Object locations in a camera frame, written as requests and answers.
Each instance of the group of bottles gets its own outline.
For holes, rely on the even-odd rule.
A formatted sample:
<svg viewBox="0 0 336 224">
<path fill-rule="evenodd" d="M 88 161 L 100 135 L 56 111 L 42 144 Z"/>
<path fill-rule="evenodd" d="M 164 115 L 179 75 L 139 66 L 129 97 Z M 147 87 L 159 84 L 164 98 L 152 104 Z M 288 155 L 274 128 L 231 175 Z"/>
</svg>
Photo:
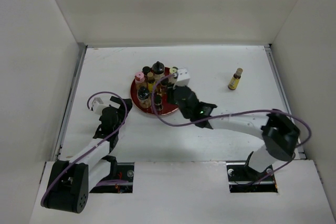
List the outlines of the group of bottles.
<svg viewBox="0 0 336 224">
<path fill-rule="evenodd" d="M 151 94 L 155 83 L 163 78 L 165 72 L 164 64 L 157 61 L 152 68 L 143 67 L 142 72 L 135 74 L 135 86 L 137 90 L 138 100 L 140 106 L 144 109 L 148 109 L 151 106 Z M 173 67 L 169 70 L 170 74 L 176 73 L 177 67 Z M 169 78 L 164 79 L 156 86 L 154 105 L 157 111 L 163 110 L 162 97 L 167 92 L 167 86 L 169 83 L 175 83 L 176 79 Z"/>
</svg>

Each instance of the white wall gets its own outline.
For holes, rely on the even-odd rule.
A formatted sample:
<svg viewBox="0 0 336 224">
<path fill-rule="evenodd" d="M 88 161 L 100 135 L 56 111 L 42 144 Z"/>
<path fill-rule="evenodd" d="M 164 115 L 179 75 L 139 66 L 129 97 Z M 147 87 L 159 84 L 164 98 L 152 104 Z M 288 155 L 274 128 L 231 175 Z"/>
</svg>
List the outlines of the white wall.
<svg viewBox="0 0 336 224">
<path fill-rule="evenodd" d="M 0 223 L 28 223 L 78 47 L 55 0 L 0 0 Z"/>
<path fill-rule="evenodd" d="M 312 127 L 305 150 L 336 215 L 336 0 L 298 0 L 272 50 L 292 112 Z"/>
<path fill-rule="evenodd" d="M 272 43 L 297 0 L 56 0 L 94 45 Z"/>
</svg>

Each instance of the red tray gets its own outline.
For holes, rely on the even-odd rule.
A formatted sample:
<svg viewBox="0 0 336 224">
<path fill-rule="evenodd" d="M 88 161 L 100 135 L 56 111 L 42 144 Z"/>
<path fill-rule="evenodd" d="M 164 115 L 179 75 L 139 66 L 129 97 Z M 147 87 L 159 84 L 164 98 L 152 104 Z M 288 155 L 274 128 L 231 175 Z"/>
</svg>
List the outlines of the red tray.
<svg viewBox="0 0 336 224">
<path fill-rule="evenodd" d="M 169 75 L 169 69 L 170 68 L 165 67 L 165 70 L 164 70 L 164 75 L 165 76 Z M 149 107 L 148 109 L 144 109 L 143 107 L 140 106 L 136 90 L 137 89 L 136 89 L 136 86 L 135 86 L 135 81 L 133 80 L 132 85 L 131 85 L 131 98 L 132 98 L 132 101 L 133 101 L 134 105 L 137 106 L 138 109 L 140 109 L 141 111 L 143 111 L 146 114 L 155 115 L 153 110 L 152 110 L 152 107 Z M 162 97 L 162 105 L 163 105 L 163 110 L 158 111 L 159 115 L 167 115 L 167 114 L 173 113 L 174 111 L 176 111 L 178 109 L 177 105 L 172 105 L 170 103 L 167 103 L 167 95 L 166 94 Z"/>
</svg>

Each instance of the screw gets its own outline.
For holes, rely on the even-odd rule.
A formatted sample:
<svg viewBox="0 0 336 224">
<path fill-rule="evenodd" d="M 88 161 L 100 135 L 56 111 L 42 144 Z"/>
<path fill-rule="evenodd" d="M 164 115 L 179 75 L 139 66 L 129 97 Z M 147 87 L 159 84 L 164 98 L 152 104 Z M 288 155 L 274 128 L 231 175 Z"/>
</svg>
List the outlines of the screw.
<svg viewBox="0 0 336 224">
<path fill-rule="evenodd" d="M 128 170 L 128 171 L 127 171 L 127 176 L 128 176 L 129 178 L 133 177 L 133 176 L 134 176 L 134 171 L 132 171 L 132 170 Z"/>
<path fill-rule="evenodd" d="M 272 170 L 271 168 L 267 168 L 267 170 L 266 170 L 266 173 L 267 173 L 267 174 L 271 174 L 271 175 L 272 175 L 272 173 L 273 173 L 273 170 Z"/>
<path fill-rule="evenodd" d="M 229 169 L 227 170 L 227 174 L 231 177 L 232 176 L 232 173 L 233 173 L 233 169 Z"/>
</svg>

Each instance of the black lid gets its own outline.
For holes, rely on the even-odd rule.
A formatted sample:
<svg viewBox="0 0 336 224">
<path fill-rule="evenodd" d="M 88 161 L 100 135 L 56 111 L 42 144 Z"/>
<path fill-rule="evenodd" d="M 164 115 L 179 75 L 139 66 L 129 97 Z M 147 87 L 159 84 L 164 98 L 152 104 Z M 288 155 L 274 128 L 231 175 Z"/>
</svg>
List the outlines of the black lid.
<svg viewBox="0 0 336 224">
<path fill-rule="evenodd" d="M 145 66 L 142 68 L 143 74 L 146 76 L 151 71 L 151 68 L 148 66 Z"/>
<path fill-rule="evenodd" d="M 162 103 L 162 97 L 159 94 L 155 94 L 154 103 L 155 104 L 161 104 Z"/>
<path fill-rule="evenodd" d="M 157 61 L 156 63 L 153 64 L 152 69 L 154 74 L 162 74 L 164 73 L 164 64 Z"/>
<path fill-rule="evenodd" d="M 162 86 L 167 86 L 167 85 L 168 85 L 168 82 L 169 82 L 168 79 L 164 79 L 164 80 L 162 80 L 162 81 L 160 82 L 160 84 L 161 84 Z"/>
<path fill-rule="evenodd" d="M 138 90 L 138 98 L 140 100 L 146 100 L 149 98 L 150 92 L 148 88 L 145 88 L 144 86 L 141 86 L 140 89 Z"/>
</svg>

